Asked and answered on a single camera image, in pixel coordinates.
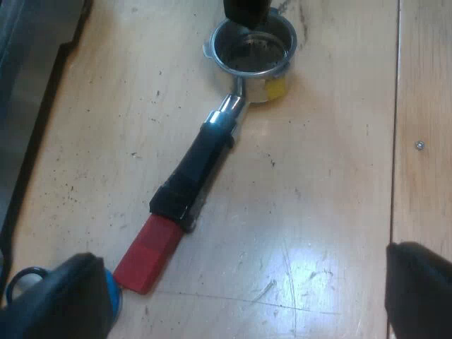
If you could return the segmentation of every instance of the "wooden surface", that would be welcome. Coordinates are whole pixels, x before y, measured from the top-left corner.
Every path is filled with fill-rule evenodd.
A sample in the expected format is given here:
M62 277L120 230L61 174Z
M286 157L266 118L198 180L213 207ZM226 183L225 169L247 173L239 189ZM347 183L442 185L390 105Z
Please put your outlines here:
M393 238L452 260L452 3L400 8Z
M111 338L386 337L398 6L283 5L301 42L289 94L250 109L196 231L152 294L124 293ZM225 94L201 50L222 18L219 0L95 1L24 200L14 271L83 251L114 269Z

